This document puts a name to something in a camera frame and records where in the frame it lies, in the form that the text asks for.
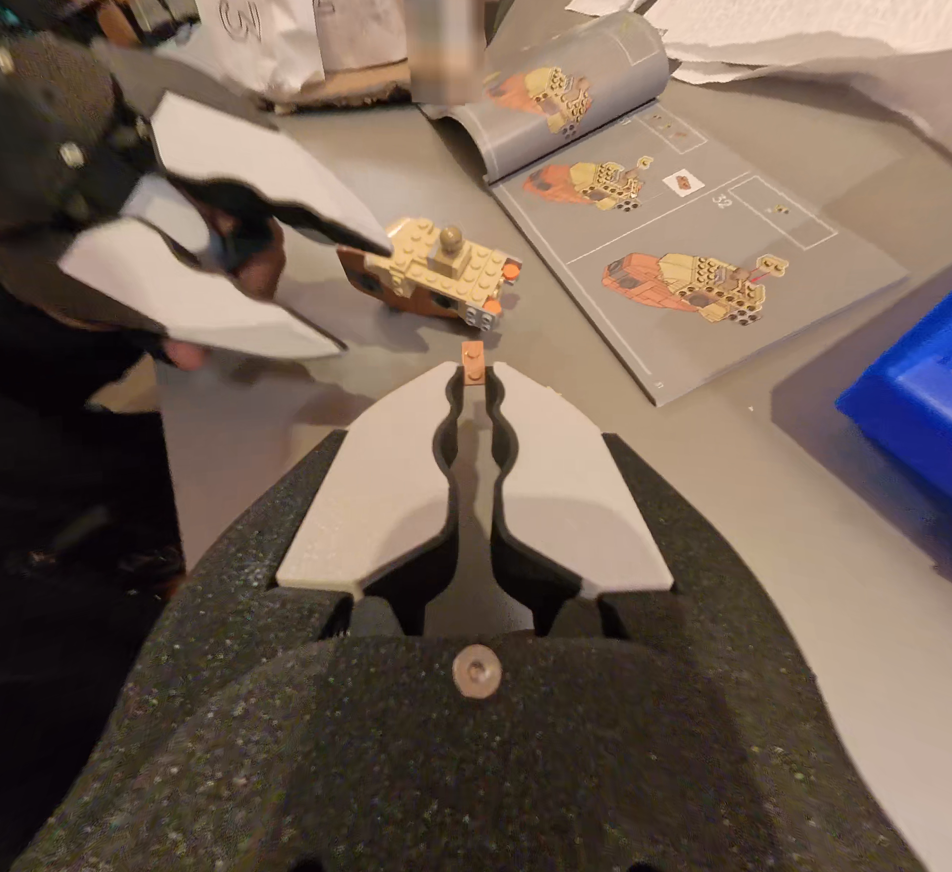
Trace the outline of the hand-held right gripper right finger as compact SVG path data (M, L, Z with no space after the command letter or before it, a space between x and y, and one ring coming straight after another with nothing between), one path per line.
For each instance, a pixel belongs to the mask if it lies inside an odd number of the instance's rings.
M491 565L534 620L575 599L670 592L674 578L601 429L506 363L486 372L499 469Z

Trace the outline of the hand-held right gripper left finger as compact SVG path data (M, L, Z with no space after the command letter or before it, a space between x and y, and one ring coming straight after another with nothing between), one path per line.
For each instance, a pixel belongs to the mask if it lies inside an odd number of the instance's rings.
M462 368L445 362L375 402L348 428L279 566L292 590L385 600L423 620L459 554L451 471Z

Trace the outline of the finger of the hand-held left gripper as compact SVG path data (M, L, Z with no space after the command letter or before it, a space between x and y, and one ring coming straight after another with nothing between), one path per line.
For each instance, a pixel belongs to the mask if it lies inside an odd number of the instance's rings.
M159 325L175 341L278 361L333 358L346 344L230 277L185 263L152 223L122 217L78 234L68 277Z
M165 92L147 113L123 97L156 156L126 205L162 210L123 216L123 258L185 250L203 259L248 259L278 220L331 244L390 257L394 247L368 208L321 162L279 130Z

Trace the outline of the grey brick instruction booklet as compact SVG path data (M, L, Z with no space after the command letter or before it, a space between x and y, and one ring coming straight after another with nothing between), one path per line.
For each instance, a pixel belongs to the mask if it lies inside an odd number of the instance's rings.
M661 100L658 33L617 12L488 66L451 119L495 199L655 406L907 271Z

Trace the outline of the tan and brown brick model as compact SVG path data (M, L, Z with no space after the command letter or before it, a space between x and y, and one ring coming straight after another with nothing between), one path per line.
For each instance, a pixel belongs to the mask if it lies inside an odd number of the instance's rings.
M504 286L515 284L522 262L484 247L456 226L404 217L387 230L388 257L349 247L337 255L351 286L392 310L457 319L476 331L496 329Z

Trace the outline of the blue plastic bin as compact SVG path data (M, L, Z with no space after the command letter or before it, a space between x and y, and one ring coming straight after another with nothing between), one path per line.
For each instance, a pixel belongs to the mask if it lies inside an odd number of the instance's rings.
M951 499L951 296L863 369L836 399L863 436Z

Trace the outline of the grey desk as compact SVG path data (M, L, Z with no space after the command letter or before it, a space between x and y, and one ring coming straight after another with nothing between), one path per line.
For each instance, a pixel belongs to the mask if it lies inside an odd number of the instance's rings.
M785 617L869 788L922 862L950 870L949 522L833 406L950 289L950 157L838 86L672 83L664 99L909 273L665 407L650 405L483 191L460 128L431 126L413 107L284 125L382 221L410 199L411 211L524 261L494 357L622 436L717 527ZM350 288L327 248L287 240L283 301L315 313L348 354L313 364L313 377L227 363L191 375L146 361L103 396L115 408L160 405L190 566L329 429L459 355L451 327L387 315Z

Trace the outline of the person's left hand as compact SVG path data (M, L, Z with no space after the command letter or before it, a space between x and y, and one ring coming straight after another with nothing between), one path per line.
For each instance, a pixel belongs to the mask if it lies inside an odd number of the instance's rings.
M268 220L268 226L270 237L265 246L231 272L248 295L263 300L274 298L287 264L284 231L273 218ZM161 353L163 360L171 366L196 371L208 363L212 350L193 343L165 340L161 344Z

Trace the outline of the brown cardboard sheet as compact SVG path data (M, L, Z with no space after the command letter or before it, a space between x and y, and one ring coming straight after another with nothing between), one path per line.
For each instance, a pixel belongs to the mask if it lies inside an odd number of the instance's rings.
M365 108L411 101L411 70L407 59L363 69L327 73L306 81L300 90L275 100L273 110L289 115L321 108Z

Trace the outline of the dark cloth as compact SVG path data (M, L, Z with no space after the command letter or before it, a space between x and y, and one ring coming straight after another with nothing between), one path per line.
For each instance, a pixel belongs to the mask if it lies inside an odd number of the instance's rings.
M145 354L2 289L2 870L82 772L184 571L161 416L91 402Z

